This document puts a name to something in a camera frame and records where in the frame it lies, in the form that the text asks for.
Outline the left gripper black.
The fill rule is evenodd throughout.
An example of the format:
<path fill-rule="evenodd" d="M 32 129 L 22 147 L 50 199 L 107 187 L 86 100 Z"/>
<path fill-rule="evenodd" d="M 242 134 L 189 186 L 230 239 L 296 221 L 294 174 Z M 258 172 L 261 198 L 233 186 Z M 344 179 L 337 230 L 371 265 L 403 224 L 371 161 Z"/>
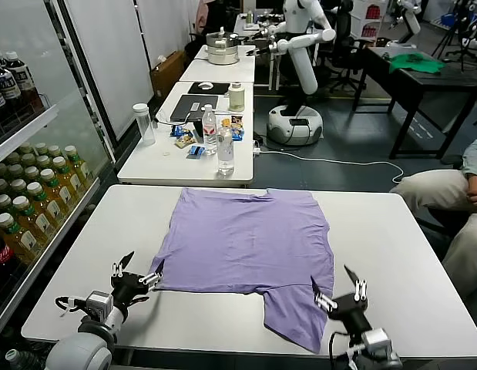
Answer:
<path fill-rule="evenodd" d="M 114 306 L 120 311 L 127 309 L 135 303 L 149 299 L 148 291 L 156 291 L 157 285 L 162 281 L 165 260 L 162 259 L 156 270 L 146 276 L 124 272 L 133 258 L 134 252 L 123 256 L 119 262 L 112 265 L 111 285 Z"/>

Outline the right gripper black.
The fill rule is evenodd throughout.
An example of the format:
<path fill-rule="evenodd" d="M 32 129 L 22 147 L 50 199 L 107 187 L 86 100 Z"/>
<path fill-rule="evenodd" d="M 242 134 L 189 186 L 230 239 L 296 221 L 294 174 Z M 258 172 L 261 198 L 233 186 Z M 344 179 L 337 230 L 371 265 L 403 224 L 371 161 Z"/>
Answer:
<path fill-rule="evenodd" d="M 341 322 L 349 336 L 361 336 L 366 331 L 372 330 L 364 314 L 368 308 L 368 282 L 360 279 L 347 265 L 344 265 L 344 269 L 354 285 L 354 291 L 332 300 L 320 290 L 311 277 L 314 303 L 323 311 L 329 311 L 328 317 L 331 320 Z"/>

